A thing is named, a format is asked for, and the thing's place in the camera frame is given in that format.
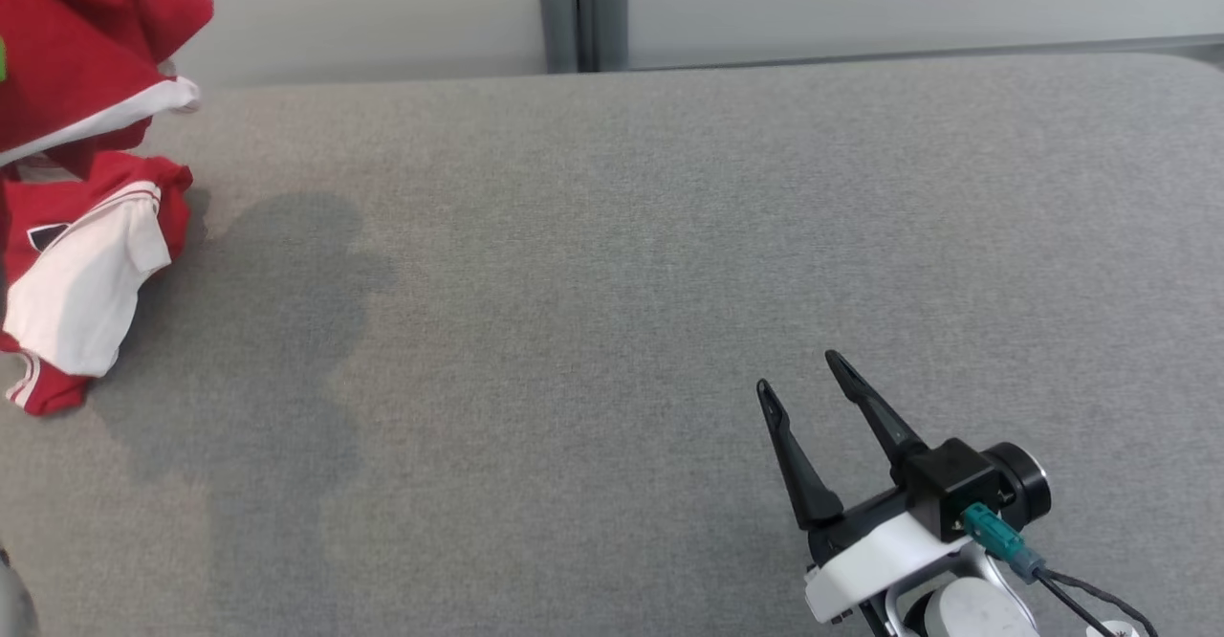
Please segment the red Bulls 23 jersey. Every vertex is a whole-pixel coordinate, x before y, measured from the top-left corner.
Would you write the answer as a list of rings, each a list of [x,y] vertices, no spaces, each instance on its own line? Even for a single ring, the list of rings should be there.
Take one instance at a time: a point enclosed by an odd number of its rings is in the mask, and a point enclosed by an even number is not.
[[[95,156],[84,180],[0,170],[0,354],[24,371],[4,394],[34,417],[82,405],[118,363],[144,281],[186,245],[193,176],[165,157]]]

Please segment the grey partition post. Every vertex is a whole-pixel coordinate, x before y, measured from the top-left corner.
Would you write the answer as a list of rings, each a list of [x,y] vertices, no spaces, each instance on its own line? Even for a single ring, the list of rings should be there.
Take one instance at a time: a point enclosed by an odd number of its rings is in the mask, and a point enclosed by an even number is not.
[[[630,69],[629,0],[539,0],[547,74]]]

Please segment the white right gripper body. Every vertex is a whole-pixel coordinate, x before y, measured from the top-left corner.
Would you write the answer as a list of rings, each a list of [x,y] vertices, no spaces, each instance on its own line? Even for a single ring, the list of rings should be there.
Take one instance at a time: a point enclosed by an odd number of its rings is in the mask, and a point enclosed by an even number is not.
[[[841,519],[805,530],[812,564],[805,601],[819,624],[853,612],[871,625],[1031,625],[1036,615],[1009,579],[1038,579],[1040,555],[1021,530],[1049,514],[1044,468],[1026,450],[998,443],[983,454],[1002,474],[1004,506],[974,505],[965,537],[944,544],[907,511],[905,485],[845,507]]]

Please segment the red shorts with white trim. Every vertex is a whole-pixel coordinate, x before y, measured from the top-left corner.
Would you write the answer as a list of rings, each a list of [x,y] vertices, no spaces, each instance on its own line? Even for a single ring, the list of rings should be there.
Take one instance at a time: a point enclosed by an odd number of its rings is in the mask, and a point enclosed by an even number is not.
[[[157,115],[187,110],[200,88],[173,58],[209,23],[213,0],[0,0],[0,29],[45,44],[48,135],[28,154],[83,175],[104,149],[133,149]]]

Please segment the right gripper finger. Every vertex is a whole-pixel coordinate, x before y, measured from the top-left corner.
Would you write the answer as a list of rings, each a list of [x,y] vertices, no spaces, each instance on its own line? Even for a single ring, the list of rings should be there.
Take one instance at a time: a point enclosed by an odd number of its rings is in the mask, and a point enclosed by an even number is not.
[[[842,501],[823,484],[807,453],[800,450],[791,430],[789,414],[767,380],[756,381],[756,399],[799,529],[814,530],[841,519],[845,511]]]
[[[840,352],[826,352],[826,363],[838,383],[845,398],[860,408],[860,414],[869,424],[871,432],[890,463],[890,477],[895,485],[905,485],[905,466],[913,454],[929,450],[909,424],[902,419],[883,394],[867,383],[852,363]]]

